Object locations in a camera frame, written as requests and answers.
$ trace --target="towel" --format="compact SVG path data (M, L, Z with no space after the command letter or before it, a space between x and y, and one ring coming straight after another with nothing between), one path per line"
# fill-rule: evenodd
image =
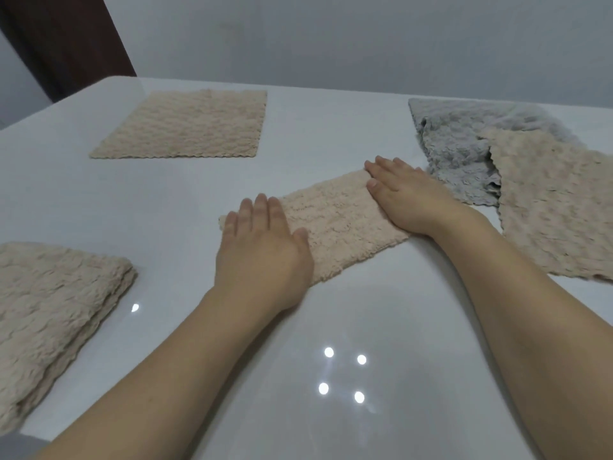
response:
M549 273L613 280L613 157L543 131L487 129L504 235Z
M500 175L479 131L542 129L561 142L582 146L559 120L529 103L410 99L409 106L429 172L458 200L473 205L496 206L500 197Z
M255 156L266 91L153 92L91 158Z
M315 261L313 284L326 281L409 235L372 198L365 170L320 182L280 198L290 229L305 227ZM223 228L226 216L219 218Z
M0 245L0 435L22 424L135 276L125 258Z

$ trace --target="white table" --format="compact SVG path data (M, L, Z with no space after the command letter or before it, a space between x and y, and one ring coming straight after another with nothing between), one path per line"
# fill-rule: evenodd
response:
M409 96L273 86L256 158L88 159L151 91L209 87L260 88L109 78L0 132L0 242L122 255L140 274L22 433L56 437L194 309L213 283L217 217L243 197L378 153L425 166ZM611 153L613 110L546 108ZM556 280L613 323L611 285ZM492 368L454 269L410 239L312 288L235 380L195 458L532 459Z

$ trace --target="person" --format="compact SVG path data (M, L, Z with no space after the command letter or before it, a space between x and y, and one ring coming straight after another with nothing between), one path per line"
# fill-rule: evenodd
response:
M456 266L544 457L613 458L613 328L421 169L382 157L365 169L389 219L431 237ZM312 274L308 232L289 231L279 200L243 200L226 218L215 283L200 304L36 458L180 457L237 359L302 300Z

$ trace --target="folded beige towel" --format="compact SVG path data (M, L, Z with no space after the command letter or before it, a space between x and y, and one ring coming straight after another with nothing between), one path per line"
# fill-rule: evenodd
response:
M394 226L366 188L364 171L321 182L280 198L289 227L305 227L315 260L312 284L326 281L409 235ZM223 227L226 216L219 218Z
M547 272L613 280L613 157L543 131L488 129L504 235Z
M265 90L153 92L89 156L255 156L265 111Z
M125 258L0 245L0 434L19 427L135 277Z

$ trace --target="person's left hand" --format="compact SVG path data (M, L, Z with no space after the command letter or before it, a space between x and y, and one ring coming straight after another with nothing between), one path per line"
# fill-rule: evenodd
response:
M307 230L292 234L279 200L264 194L228 214L216 265L215 290L271 318L302 300L314 268Z

